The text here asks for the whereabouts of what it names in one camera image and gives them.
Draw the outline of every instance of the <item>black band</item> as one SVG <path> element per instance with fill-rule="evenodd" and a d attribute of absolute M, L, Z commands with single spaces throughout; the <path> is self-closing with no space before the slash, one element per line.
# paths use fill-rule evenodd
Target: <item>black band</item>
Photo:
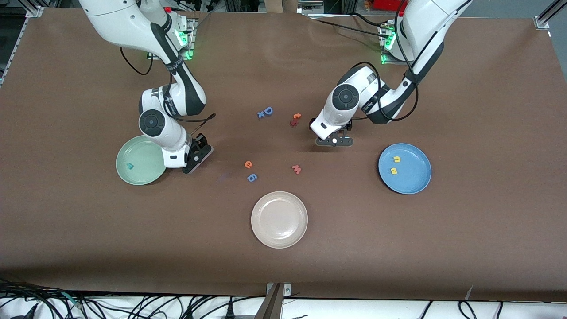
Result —
<path fill-rule="evenodd" d="M 169 32 L 170 28 L 171 28 L 171 16 L 166 14 L 166 23 L 164 25 L 162 25 L 162 28 L 164 31 Z"/>
<path fill-rule="evenodd" d="M 175 60 L 171 63 L 165 64 L 165 66 L 166 66 L 166 69 L 169 72 L 172 72 L 172 71 L 177 70 L 179 68 L 179 66 L 181 66 L 182 64 L 183 64 L 183 57 L 178 55 L 177 60 Z"/>
<path fill-rule="evenodd" d="M 376 104 L 378 100 L 384 96 L 384 94 L 388 93 L 388 91 L 390 91 L 390 87 L 388 86 L 388 84 L 384 83 L 384 85 L 380 88 L 380 90 L 374 93 L 374 95 L 368 100 L 368 102 L 366 102 L 360 108 L 362 112 L 364 112 L 364 114 L 368 113 L 370 109 L 374 106 L 374 104 Z"/>
<path fill-rule="evenodd" d="M 437 62 L 441 53 L 443 53 L 443 48 L 445 48 L 445 43 L 441 42 L 441 44 L 437 47 L 431 58 L 425 63 L 423 69 L 419 74 L 413 74 L 409 69 L 405 72 L 405 77 L 407 77 L 410 81 L 415 84 L 419 84 L 427 75 L 427 72 L 431 70 L 431 67 Z"/>

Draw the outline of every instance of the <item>black cable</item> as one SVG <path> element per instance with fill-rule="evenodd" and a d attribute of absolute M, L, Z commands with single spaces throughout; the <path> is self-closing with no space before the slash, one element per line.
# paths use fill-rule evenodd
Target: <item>black cable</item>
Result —
<path fill-rule="evenodd" d="M 49 301 L 47 301 L 46 298 L 38 295 L 37 293 L 31 292 L 31 291 L 26 291 L 21 289 L 17 284 L 16 284 L 16 289 L 3 289 L 4 291 L 9 291 L 9 292 L 21 292 L 29 297 L 32 297 L 35 300 L 40 300 L 42 303 L 44 303 L 49 310 L 51 311 L 51 316 L 53 319 L 55 319 L 55 315 L 57 315 L 57 317 L 59 317 L 59 319 L 64 319 L 64 317 L 61 315 L 61 313 L 57 310 L 57 308 L 55 306 L 53 306 L 52 303 L 50 303 Z"/>
<path fill-rule="evenodd" d="M 234 319 L 235 317 L 234 308 L 232 307 L 232 296 L 230 296 L 229 308 L 226 311 L 225 319 Z"/>
<path fill-rule="evenodd" d="M 90 310 L 92 313 L 94 313 L 97 317 L 99 317 L 100 319 L 107 319 L 107 318 L 106 318 L 106 315 L 104 314 L 104 311 L 100 308 L 100 306 L 99 306 L 97 303 L 94 303 L 94 304 L 95 304 L 95 306 L 98 308 L 98 310 L 100 311 L 100 315 L 97 314 L 96 311 L 94 311 L 94 310 L 91 308 L 91 305 L 89 305 L 87 302 L 84 302 L 84 303 L 81 302 L 81 304 L 87 306 L 87 307 L 89 308 L 89 310 Z"/>
<path fill-rule="evenodd" d="M 149 302 L 148 302 L 147 304 L 145 304 L 144 306 L 140 306 L 140 309 L 139 309 L 138 312 L 136 313 L 136 316 L 133 317 L 132 319 L 135 319 L 136 317 L 139 317 L 140 314 L 142 313 L 142 310 L 143 310 L 145 307 L 149 306 L 151 303 L 153 303 L 154 301 L 156 301 L 156 300 L 158 300 L 158 299 L 160 299 L 160 298 L 162 298 L 162 297 L 161 297 L 161 296 L 157 296 L 156 298 L 154 298 L 153 300 L 149 301 Z"/>
<path fill-rule="evenodd" d="M 504 302 L 499 301 L 500 307 L 498 308 L 498 312 L 496 313 L 496 319 L 500 319 L 500 313 L 502 312 L 502 307 L 504 307 Z"/>
<path fill-rule="evenodd" d="M 181 313 L 179 314 L 179 319 L 181 319 L 181 316 L 183 315 L 183 303 L 181 302 L 181 298 L 179 298 L 177 302 L 179 302 L 179 309 L 181 311 Z"/>
<path fill-rule="evenodd" d="M 232 303 L 236 303 L 236 302 L 238 302 L 238 301 L 242 301 L 242 300 L 246 300 L 246 299 L 251 299 L 251 298 L 259 298 L 259 297 L 265 297 L 265 296 L 250 296 L 250 297 L 244 297 L 244 298 L 240 298 L 239 300 L 234 300 L 234 301 L 232 301 Z M 215 312 L 215 311 L 217 311 L 217 310 L 223 308 L 224 306 L 228 306 L 228 305 L 229 305 L 229 303 L 225 303 L 225 304 L 223 304 L 223 305 L 221 305 L 221 306 L 218 306 L 218 307 L 214 308 L 213 310 L 211 310 L 211 311 L 205 313 L 204 315 L 202 315 L 201 318 L 199 318 L 199 319 L 204 319 L 206 316 L 208 316 L 208 315 L 212 314 L 213 312 Z"/>
<path fill-rule="evenodd" d="M 165 303 L 163 303 L 161 306 L 155 308 L 154 311 L 152 311 L 152 312 L 148 315 L 148 317 L 151 318 L 151 316 L 153 316 L 154 314 L 157 314 L 157 313 L 158 313 L 158 310 L 160 310 L 162 307 L 164 307 L 164 306 L 167 305 L 168 303 L 170 303 L 170 302 L 172 302 L 172 301 L 174 301 L 174 300 L 178 300 L 178 299 L 179 299 L 179 297 L 173 297 L 173 298 L 169 299 L 168 301 L 166 301 Z"/>
<path fill-rule="evenodd" d="M 466 314 L 464 314 L 463 308 L 462 308 L 462 305 L 463 305 L 463 304 L 467 305 L 468 309 L 469 309 L 469 310 L 471 311 L 471 313 L 472 313 L 472 317 L 473 317 L 474 319 L 476 319 L 475 311 L 472 310 L 472 307 L 471 307 L 471 305 L 468 303 L 467 300 L 461 300 L 461 301 L 459 301 L 459 311 L 461 312 L 461 314 L 463 315 L 463 317 L 465 317 L 466 319 L 471 319 L 469 316 L 467 316 Z"/>
<path fill-rule="evenodd" d="M 420 319 L 424 319 L 425 315 L 427 314 L 427 310 L 429 310 L 429 307 L 431 307 L 431 304 L 433 303 L 433 300 L 429 300 L 429 303 L 427 304 L 427 306 L 425 307 L 423 313 L 421 314 Z"/>
<path fill-rule="evenodd" d="M 12 301 L 14 301 L 14 300 L 16 300 L 16 299 L 18 299 L 18 298 L 21 298 L 21 297 L 19 297 L 19 296 L 18 296 L 18 297 L 13 297 L 12 299 L 8 300 L 7 302 L 1 304 L 1 305 L 0 305 L 0 308 L 2 308 L 3 306 L 7 305 L 8 303 L 10 303 L 10 302 L 12 302 Z"/>
<path fill-rule="evenodd" d="M 180 319 L 193 318 L 193 312 L 195 312 L 195 310 L 197 308 L 199 308 L 205 302 L 211 300 L 214 297 L 213 296 L 203 296 L 199 300 L 195 301 L 195 304 L 193 304 L 193 300 L 195 298 L 197 298 L 197 297 L 195 296 L 195 297 L 191 298 L 191 301 L 189 302 L 189 305 L 187 306 L 187 310 L 183 314 L 181 314 Z"/>
<path fill-rule="evenodd" d="M 93 300 L 89 300 L 88 302 L 98 303 L 97 301 L 93 301 Z M 105 305 L 103 305 L 103 304 L 99 304 L 99 306 L 100 306 L 101 308 L 104 308 L 104 309 L 107 309 L 107 310 L 112 310 L 112 311 L 117 311 L 117 312 L 122 312 L 122 313 L 127 313 L 127 314 L 133 314 L 133 311 L 128 311 L 128 310 L 124 310 L 124 309 L 117 309 L 117 308 L 111 308 L 111 307 L 107 307 L 107 306 L 105 306 Z M 142 319 L 150 319 L 150 318 L 148 318 L 148 317 L 140 316 L 140 315 L 139 315 L 138 317 L 139 317 L 139 318 L 142 318 Z"/>
<path fill-rule="evenodd" d="M 142 73 L 140 71 L 138 71 L 131 63 L 130 61 L 128 61 L 128 59 L 126 58 L 126 56 L 124 55 L 124 51 L 122 50 L 122 48 L 120 48 L 120 54 L 122 55 L 122 57 L 124 58 L 124 61 L 126 61 L 126 63 L 128 63 L 128 65 L 134 70 L 136 71 L 136 73 L 138 73 L 139 75 L 147 75 L 150 71 L 151 71 L 151 66 L 154 64 L 154 59 L 150 59 L 150 66 L 147 68 L 147 71 L 145 73 Z"/>
<path fill-rule="evenodd" d="M 369 32 L 369 31 L 365 31 L 365 30 L 361 30 L 361 29 L 356 29 L 356 28 L 351 28 L 351 27 L 343 26 L 342 24 L 336 24 L 336 23 L 332 23 L 332 22 L 322 21 L 322 20 L 319 20 L 319 19 L 316 19 L 316 21 L 319 21 L 320 23 L 330 24 L 330 25 L 335 26 L 335 27 L 340 27 L 340 28 L 344 28 L 344 29 L 349 29 L 349 30 L 352 30 L 352 31 L 357 31 L 357 32 L 366 33 L 366 34 L 370 34 L 370 35 L 375 35 L 375 36 L 379 36 L 379 37 L 388 37 L 387 35 L 378 34 L 378 33 L 374 33 L 374 32 Z"/>
<path fill-rule="evenodd" d="M 349 13 L 349 15 L 355 15 L 355 16 L 361 18 L 362 20 L 364 20 L 364 22 L 368 23 L 368 24 L 371 25 L 371 26 L 375 26 L 375 27 L 379 27 L 379 26 L 380 26 L 380 23 L 372 22 L 372 21 L 366 19 L 366 17 L 363 16 L 362 14 L 360 14 L 360 13 L 353 12 L 353 13 Z"/>

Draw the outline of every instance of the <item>green indicator light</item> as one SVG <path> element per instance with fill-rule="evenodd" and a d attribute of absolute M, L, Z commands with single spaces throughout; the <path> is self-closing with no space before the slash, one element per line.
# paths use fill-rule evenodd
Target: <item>green indicator light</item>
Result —
<path fill-rule="evenodd" d="M 386 45 L 384 46 L 386 49 L 391 50 L 393 47 L 393 43 L 396 41 L 396 34 L 392 33 L 392 40 L 386 41 Z"/>

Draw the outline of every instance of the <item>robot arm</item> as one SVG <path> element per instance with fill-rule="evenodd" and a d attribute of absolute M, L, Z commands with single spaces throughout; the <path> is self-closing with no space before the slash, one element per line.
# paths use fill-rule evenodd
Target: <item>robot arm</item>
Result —
<path fill-rule="evenodd" d="M 351 120 L 356 107 L 375 124 L 391 122 L 388 117 L 395 118 L 400 113 L 416 85 L 425 78 L 443 52 L 443 39 L 447 30 L 471 2 L 472 0 L 410 1 L 404 16 L 398 17 L 396 30 L 400 34 L 394 33 L 396 44 L 402 46 L 404 52 L 408 52 L 407 55 L 416 57 L 412 59 L 412 68 L 405 72 L 402 82 L 393 90 L 367 66 L 350 69 L 329 94 L 323 110 L 311 123 L 311 129 L 324 140 Z M 358 83 L 358 86 L 353 86 L 357 91 L 352 96 L 359 98 L 356 104 L 344 103 L 350 95 L 341 92 L 344 86 L 353 83 Z"/>
<path fill-rule="evenodd" d="M 104 40 L 156 55 L 175 78 L 173 84 L 143 92 L 138 104 L 139 128 L 162 147 L 166 167 L 186 167 L 191 137 L 172 117 L 197 115 L 206 104 L 205 92 L 180 54 L 188 46 L 186 37 L 180 36 L 187 30 L 186 17 L 165 12 L 159 0 L 79 2 Z"/>

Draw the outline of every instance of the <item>brown table surface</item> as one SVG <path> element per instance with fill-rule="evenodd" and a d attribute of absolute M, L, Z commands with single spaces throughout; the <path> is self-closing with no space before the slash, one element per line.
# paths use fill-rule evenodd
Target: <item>brown table surface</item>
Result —
<path fill-rule="evenodd" d="M 335 22 L 372 30 L 353 20 Z M 212 14 L 188 65 L 207 94 L 201 116 L 217 113 L 201 130 L 215 151 L 191 175 L 131 186 L 116 154 L 140 135 L 141 92 L 167 72 L 135 74 L 81 10 L 46 9 L 0 90 L 1 275 L 110 291 L 255 295 L 292 282 L 300 296 L 462 299 L 474 285 L 472 299 L 565 300 L 567 86 L 548 34 L 528 19 L 459 19 L 445 44 L 411 117 L 357 121 L 354 146 L 321 148 L 308 121 L 343 73 L 372 61 L 396 86 L 405 68 L 379 65 L 375 37 L 305 16 Z M 377 175 L 397 142 L 431 161 L 417 195 Z M 250 226 L 278 190 L 309 215 L 283 250 Z"/>

